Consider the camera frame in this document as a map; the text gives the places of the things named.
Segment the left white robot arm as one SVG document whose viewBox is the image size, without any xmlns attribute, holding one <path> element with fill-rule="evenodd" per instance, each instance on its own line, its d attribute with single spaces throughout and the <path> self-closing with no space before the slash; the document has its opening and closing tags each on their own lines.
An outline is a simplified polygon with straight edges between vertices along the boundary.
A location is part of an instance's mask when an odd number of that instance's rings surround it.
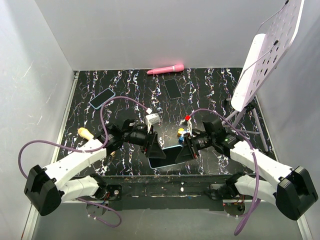
<svg viewBox="0 0 320 240">
<path fill-rule="evenodd" d="M 76 179 L 75 176 L 93 163 L 111 155 L 124 143 L 140 146 L 149 159 L 165 159 L 158 133 L 144 123 L 127 119 L 122 128 L 109 123 L 103 132 L 89 139 L 79 151 L 45 167 L 30 169 L 24 193 L 41 216 L 47 216 L 64 201 L 79 197 L 103 199 L 108 183 L 98 174 Z"/>
</svg>

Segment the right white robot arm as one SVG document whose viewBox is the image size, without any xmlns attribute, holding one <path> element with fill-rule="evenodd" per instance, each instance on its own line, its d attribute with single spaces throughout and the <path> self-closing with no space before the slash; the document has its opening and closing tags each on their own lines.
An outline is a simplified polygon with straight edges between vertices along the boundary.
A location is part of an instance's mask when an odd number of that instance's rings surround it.
<svg viewBox="0 0 320 240">
<path fill-rule="evenodd" d="M 298 166 L 292 168 L 279 163 L 233 132 L 227 132 L 220 119 L 203 122 L 204 130 L 192 128 L 188 120 L 182 120 L 178 133 L 183 145 L 175 163 L 194 160 L 199 151 L 213 147 L 216 152 L 255 171 L 253 177 L 237 172 L 217 189 L 209 191 L 214 199 L 237 199 L 241 195 L 256 196 L 269 202 L 290 220 L 298 220 L 319 199 L 309 172 Z"/>
</svg>

